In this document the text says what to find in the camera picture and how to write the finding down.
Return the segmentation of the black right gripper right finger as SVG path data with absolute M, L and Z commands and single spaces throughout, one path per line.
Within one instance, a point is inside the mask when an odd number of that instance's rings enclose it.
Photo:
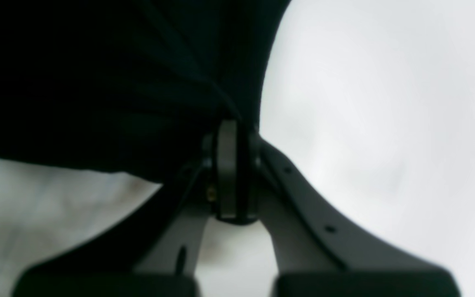
M 460 296 L 451 273 L 350 221 L 254 130 L 244 131 L 244 217 L 272 239 L 275 297 Z

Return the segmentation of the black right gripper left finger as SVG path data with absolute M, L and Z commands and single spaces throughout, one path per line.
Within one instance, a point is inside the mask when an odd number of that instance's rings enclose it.
M 240 127 L 221 122 L 157 193 L 98 237 L 28 269 L 14 297 L 196 297 L 206 222 L 240 220 Z

